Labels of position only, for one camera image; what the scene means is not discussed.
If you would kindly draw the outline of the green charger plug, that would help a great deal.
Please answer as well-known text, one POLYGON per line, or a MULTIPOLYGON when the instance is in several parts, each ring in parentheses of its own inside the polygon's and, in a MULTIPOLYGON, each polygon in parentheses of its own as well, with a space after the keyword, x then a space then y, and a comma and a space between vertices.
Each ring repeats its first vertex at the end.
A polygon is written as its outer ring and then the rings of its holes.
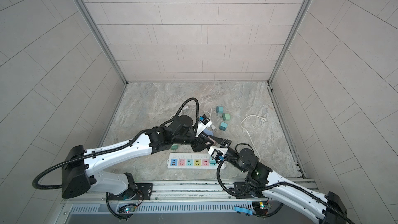
POLYGON ((222 114, 222 119, 224 121, 229 121, 231 119, 231 115, 229 113, 223 113, 222 114))
POLYGON ((171 150, 177 150, 179 148, 178 144, 173 144, 171 150))

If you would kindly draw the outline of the teal charger plug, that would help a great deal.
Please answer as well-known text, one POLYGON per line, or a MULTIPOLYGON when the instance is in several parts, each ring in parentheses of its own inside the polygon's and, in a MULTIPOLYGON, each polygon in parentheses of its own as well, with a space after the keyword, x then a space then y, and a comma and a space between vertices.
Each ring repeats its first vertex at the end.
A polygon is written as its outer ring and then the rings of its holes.
POLYGON ((216 160, 214 160, 213 158, 210 158, 210 166, 216 166, 217 165, 217 162, 216 162, 216 160))
POLYGON ((223 114, 224 113, 224 107, 223 106, 217 106, 216 107, 216 113, 217 114, 223 114))
POLYGON ((226 122, 221 122, 219 125, 219 129, 221 131, 226 131, 227 127, 228 127, 228 124, 226 122))

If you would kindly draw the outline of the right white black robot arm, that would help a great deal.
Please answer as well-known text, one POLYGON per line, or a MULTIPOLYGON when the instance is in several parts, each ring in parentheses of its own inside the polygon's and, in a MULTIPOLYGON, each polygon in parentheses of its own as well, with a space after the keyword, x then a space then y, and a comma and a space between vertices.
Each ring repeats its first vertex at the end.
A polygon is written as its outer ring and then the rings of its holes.
POLYGON ((222 189, 236 198, 250 194, 255 198, 269 198, 302 213, 318 224, 351 224, 347 209, 340 197, 323 194, 298 185, 260 162, 250 145, 241 151, 231 148, 231 141, 210 136, 213 142, 209 155, 218 163, 216 177, 222 189), (220 170, 230 163, 246 173, 242 189, 230 189, 221 180, 220 170))

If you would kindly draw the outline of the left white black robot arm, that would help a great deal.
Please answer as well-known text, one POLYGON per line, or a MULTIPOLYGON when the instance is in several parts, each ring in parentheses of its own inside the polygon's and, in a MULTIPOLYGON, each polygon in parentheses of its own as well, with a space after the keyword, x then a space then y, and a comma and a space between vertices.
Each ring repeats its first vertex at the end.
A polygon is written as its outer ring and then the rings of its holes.
POLYGON ((206 116, 193 121, 187 115, 176 116, 167 125, 140 131, 134 138, 100 148, 73 147, 66 160, 37 175, 32 186, 39 190, 61 189, 63 199, 87 192, 105 192, 115 196, 134 191, 136 184, 130 173, 106 172, 127 160, 169 150, 173 144, 189 145, 194 152, 208 149, 213 142, 204 133, 212 125, 206 116))

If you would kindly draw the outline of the blue square socket cube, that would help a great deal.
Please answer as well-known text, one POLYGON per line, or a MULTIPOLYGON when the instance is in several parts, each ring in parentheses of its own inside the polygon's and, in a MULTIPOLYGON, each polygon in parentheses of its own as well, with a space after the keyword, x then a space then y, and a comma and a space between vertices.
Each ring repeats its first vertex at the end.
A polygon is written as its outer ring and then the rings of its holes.
POLYGON ((205 130, 203 131, 203 133, 206 134, 206 135, 213 135, 213 134, 214 134, 212 131, 207 130, 207 129, 205 129, 205 130))

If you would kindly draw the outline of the white multicolour power strip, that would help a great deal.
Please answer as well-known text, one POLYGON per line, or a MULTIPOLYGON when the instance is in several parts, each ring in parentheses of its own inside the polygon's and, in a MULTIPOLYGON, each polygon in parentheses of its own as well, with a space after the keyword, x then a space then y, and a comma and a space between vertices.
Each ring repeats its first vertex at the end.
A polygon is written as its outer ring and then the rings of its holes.
POLYGON ((218 164, 210 166, 210 158, 207 153, 170 153, 167 167, 169 169, 217 169, 218 164))

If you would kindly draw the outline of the right circuit board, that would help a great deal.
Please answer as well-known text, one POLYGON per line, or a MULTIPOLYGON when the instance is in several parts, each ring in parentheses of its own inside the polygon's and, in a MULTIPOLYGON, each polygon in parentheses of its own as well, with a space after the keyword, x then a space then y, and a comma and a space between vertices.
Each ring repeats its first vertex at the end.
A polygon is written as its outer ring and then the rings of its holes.
POLYGON ((254 215, 256 216, 266 216, 271 212, 272 204, 268 201, 253 201, 252 207, 254 210, 254 215))

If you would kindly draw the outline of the circuit board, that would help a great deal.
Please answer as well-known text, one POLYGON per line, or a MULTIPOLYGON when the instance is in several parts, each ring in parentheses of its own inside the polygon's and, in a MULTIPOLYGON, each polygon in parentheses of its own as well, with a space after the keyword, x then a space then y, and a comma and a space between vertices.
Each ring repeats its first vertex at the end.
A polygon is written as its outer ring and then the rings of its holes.
POLYGON ((268 201, 253 201, 252 207, 254 210, 254 215, 256 216, 266 216, 271 212, 272 204, 268 201))
POLYGON ((127 204, 124 206, 119 207, 118 213, 119 214, 133 214, 136 210, 136 204, 127 204))

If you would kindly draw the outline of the blue clip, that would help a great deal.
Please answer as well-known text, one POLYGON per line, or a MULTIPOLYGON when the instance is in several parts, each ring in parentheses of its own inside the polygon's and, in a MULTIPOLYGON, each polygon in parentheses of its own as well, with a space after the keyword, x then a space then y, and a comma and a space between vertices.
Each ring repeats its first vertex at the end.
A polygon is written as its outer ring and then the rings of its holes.
POLYGON ((235 206, 235 207, 234 207, 234 210, 235 210, 237 213, 245 214, 245 215, 247 215, 247 216, 252 216, 252 215, 254 214, 254 213, 253 213, 253 210, 251 210, 251 209, 249 209, 249 208, 245 208, 245 207, 235 206))

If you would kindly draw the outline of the left circuit board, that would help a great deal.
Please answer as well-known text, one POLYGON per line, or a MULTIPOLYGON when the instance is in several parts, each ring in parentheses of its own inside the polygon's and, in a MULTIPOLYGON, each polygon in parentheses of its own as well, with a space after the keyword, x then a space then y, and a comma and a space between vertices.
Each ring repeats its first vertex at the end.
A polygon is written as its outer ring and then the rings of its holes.
POLYGON ((124 206, 119 207, 118 213, 119 214, 133 214, 136 210, 136 204, 127 204, 124 206))

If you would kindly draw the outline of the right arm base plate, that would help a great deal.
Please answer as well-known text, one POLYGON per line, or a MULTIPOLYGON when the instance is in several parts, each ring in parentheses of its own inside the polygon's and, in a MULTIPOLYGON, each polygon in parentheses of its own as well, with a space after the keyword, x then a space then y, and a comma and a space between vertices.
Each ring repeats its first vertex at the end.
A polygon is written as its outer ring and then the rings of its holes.
MULTIPOLYGON (((244 181, 235 181, 233 191, 235 191, 236 193, 243 192, 245 184, 246 183, 244 181)), ((263 188, 266 186, 266 184, 249 182, 248 185, 249 186, 246 193, 242 196, 237 197, 238 199, 259 199, 264 197, 261 190, 255 190, 255 188, 263 188)))

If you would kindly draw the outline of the aluminium mounting rail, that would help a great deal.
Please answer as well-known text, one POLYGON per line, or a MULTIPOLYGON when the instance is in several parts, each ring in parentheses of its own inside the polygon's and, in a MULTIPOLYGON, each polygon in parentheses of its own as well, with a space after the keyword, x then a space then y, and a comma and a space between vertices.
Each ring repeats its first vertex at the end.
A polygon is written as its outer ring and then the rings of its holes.
MULTIPOLYGON (((319 192, 318 185, 314 179, 303 178, 288 178, 292 179, 294 183, 303 186, 310 191, 319 192)), ((227 188, 243 189, 242 180, 226 180, 225 185, 227 188)), ((144 194, 144 203, 150 202, 216 202, 216 201, 234 201, 241 199, 255 199, 247 194, 244 197, 232 197, 227 194, 217 180, 199 180, 199 181, 138 181, 138 189, 144 194)), ((100 202, 105 201, 105 194, 98 192, 89 192, 81 196, 67 199, 74 202, 100 202)))

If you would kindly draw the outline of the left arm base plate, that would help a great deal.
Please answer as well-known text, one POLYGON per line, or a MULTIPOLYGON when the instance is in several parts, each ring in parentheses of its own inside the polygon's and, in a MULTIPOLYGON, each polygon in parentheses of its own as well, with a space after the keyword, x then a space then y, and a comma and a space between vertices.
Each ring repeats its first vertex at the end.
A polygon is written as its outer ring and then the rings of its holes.
POLYGON ((127 190, 119 195, 109 194, 108 199, 116 201, 149 200, 152 188, 152 183, 137 183, 134 186, 128 186, 127 190))

